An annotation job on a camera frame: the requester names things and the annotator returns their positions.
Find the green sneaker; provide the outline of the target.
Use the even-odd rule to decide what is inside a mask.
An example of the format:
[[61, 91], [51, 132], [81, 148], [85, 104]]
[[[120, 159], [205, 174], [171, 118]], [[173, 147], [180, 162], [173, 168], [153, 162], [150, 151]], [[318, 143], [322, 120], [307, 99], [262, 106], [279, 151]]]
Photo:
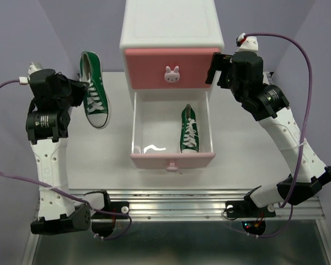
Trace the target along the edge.
[[84, 51], [80, 58], [80, 81], [88, 83], [83, 105], [90, 125], [103, 129], [110, 118], [110, 102], [103, 84], [102, 63], [99, 56], [91, 51]]
[[199, 133], [196, 114], [190, 104], [187, 104], [181, 113], [180, 152], [199, 152]]

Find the pink front drawer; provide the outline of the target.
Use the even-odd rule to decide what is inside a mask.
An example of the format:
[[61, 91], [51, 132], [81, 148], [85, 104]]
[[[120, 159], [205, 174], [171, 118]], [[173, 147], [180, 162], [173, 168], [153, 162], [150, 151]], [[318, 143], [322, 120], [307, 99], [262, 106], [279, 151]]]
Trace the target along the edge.
[[218, 48], [127, 49], [132, 89], [209, 88], [205, 83]]

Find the light pink drawer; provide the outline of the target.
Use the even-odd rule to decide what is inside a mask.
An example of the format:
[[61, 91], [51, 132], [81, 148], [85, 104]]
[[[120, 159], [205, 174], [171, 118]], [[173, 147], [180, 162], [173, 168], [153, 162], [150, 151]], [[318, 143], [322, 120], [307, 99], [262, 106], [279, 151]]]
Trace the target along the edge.
[[[215, 157], [209, 99], [204, 89], [140, 90], [134, 93], [131, 159], [137, 168], [204, 168]], [[199, 152], [180, 152], [181, 113], [190, 104], [196, 114]]]

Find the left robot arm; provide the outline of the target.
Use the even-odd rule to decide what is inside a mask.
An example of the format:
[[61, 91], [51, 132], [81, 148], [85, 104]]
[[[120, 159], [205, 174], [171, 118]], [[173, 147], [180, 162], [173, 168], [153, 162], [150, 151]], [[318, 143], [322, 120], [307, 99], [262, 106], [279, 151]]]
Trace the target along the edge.
[[87, 203], [69, 198], [66, 169], [70, 110], [82, 104], [86, 82], [74, 81], [53, 69], [30, 69], [28, 84], [34, 95], [26, 119], [26, 132], [38, 171], [40, 205], [30, 225], [36, 235], [58, 235], [90, 228]]

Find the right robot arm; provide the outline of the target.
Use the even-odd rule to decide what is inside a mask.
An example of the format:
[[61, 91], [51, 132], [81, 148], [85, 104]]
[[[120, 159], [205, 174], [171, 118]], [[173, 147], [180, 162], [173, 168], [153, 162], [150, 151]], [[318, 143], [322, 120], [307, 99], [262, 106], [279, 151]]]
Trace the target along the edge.
[[331, 166], [318, 158], [296, 124], [282, 90], [264, 81], [263, 59], [251, 51], [225, 55], [216, 52], [207, 72], [207, 84], [221, 73], [218, 86], [230, 89], [235, 100], [266, 130], [291, 173], [277, 184], [261, 185], [243, 200], [229, 201], [231, 218], [255, 217], [268, 205], [287, 201], [298, 205], [315, 196], [331, 181]]

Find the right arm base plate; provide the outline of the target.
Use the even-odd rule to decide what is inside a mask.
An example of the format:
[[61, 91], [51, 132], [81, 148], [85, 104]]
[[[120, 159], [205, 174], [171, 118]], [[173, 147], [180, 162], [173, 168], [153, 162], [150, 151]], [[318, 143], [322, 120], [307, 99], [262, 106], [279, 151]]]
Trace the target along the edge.
[[226, 202], [225, 213], [230, 219], [236, 218], [274, 218], [275, 210], [269, 211], [268, 207], [258, 208], [250, 200], [231, 200]]

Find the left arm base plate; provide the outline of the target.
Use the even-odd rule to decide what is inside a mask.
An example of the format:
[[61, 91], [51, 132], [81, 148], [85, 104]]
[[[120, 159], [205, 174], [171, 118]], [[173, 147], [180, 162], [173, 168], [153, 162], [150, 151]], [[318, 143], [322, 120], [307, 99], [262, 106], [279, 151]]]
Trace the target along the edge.
[[127, 213], [128, 210], [123, 213], [122, 208], [129, 208], [129, 202], [121, 201], [115, 202], [111, 201], [108, 205], [102, 208], [102, 211], [108, 212], [108, 214], [103, 214], [100, 212], [95, 212], [92, 216], [92, 220], [103, 219], [103, 220], [119, 220], [119, 219], [128, 219]]

